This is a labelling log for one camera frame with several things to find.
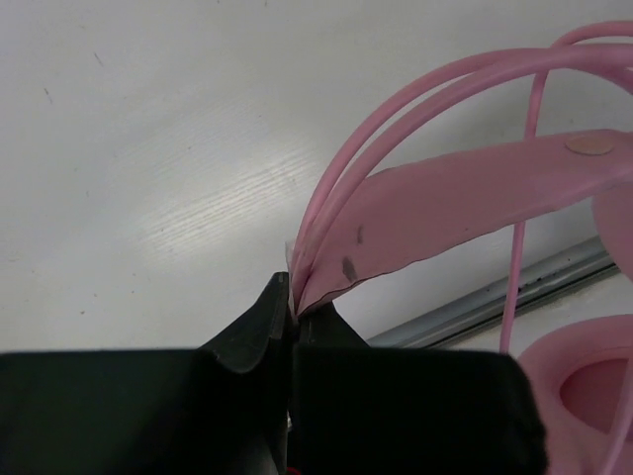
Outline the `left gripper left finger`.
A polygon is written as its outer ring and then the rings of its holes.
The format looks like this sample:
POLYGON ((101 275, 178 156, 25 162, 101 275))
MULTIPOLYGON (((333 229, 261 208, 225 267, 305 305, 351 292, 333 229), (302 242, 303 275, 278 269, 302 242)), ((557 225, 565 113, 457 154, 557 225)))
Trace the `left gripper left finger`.
POLYGON ((289 277, 186 349, 5 352, 5 474, 281 474, 289 277))

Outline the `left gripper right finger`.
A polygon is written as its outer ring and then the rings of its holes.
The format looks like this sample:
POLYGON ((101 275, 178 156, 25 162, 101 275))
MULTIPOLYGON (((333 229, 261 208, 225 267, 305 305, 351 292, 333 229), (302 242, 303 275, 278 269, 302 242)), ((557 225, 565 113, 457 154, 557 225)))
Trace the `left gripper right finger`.
POLYGON ((293 355, 300 474, 543 474, 546 429, 517 361, 490 351, 373 347, 332 305, 293 355))

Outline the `pink headphones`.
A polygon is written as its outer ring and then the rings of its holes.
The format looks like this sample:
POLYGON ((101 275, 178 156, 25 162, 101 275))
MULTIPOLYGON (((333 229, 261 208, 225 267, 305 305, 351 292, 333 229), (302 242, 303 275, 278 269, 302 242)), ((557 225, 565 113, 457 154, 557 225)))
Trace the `pink headphones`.
POLYGON ((591 199, 599 237, 632 270, 632 137, 596 130, 445 154, 379 170, 378 164, 435 116, 482 91, 534 76, 535 123, 553 69, 632 86, 628 44, 493 51, 437 69, 384 103, 323 175, 291 260, 294 308, 305 314, 361 283, 459 244, 591 199))

